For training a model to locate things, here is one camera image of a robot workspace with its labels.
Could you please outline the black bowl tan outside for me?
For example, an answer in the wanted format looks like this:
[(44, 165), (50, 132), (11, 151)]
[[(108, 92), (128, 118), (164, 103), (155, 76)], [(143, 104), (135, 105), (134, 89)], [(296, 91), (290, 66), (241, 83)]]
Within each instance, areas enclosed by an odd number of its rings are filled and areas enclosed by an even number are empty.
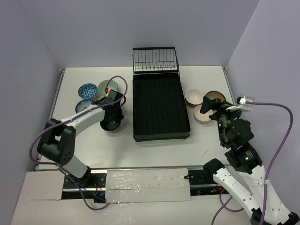
[(119, 128), (121, 119), (104, 119), (100, 122), (100, 126), (104, 131), (115, 131)]

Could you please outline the blue and white floral bowl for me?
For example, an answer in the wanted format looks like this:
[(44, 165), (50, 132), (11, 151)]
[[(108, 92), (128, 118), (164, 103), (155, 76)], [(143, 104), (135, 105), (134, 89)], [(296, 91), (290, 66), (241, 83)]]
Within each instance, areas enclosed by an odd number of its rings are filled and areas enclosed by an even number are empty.
[(75, 112), (79, 113), (89, 107), (94, 101), (92, 99), (83, 99), (75, 106)]

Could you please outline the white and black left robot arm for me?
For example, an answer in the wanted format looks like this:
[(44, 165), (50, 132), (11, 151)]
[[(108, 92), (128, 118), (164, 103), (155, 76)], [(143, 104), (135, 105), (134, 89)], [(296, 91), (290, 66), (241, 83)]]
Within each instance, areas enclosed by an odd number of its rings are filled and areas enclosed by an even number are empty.
[(123, 94), (111, 90), (107, 97), (94, 101), (75, 116), (65, 119), (50, 119), (37, 146), (37, 152), (53, 161), (63, 172), (69, 173), (75, 183), (86, 187), (91, 183), (91, 169), (75, 156), (75, 138), (82, 131), (99, 123), (104, 131), (114, 131), (124, 119), (121, 100)]

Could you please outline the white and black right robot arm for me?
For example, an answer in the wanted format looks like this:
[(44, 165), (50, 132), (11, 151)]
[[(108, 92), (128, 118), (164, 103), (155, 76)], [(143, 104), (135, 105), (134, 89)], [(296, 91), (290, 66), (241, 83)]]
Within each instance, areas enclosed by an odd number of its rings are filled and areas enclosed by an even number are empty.
[(245, 188), (218, 160), (212, 159), (203, 166), (206, 182), (221, 185), (245, 210), (253, 225), (295, 225), (300, 221), (297, 213), (289, 211), (278, 197), (268, 179), (270, 169), (282, 149), (279, 146), (267, 168), (264, 167), (257, 151), (250, 144), (254, 138), (251, 123), (240, 118), (242, 112), (252, 111), (257, 103), (242, 95), (233, 105), (218, 98), (203, 98), (200, 113), (209, 110), (209, 116), (217, 122), (220, 145), (229, 151), (227, 161), (247, 184)]

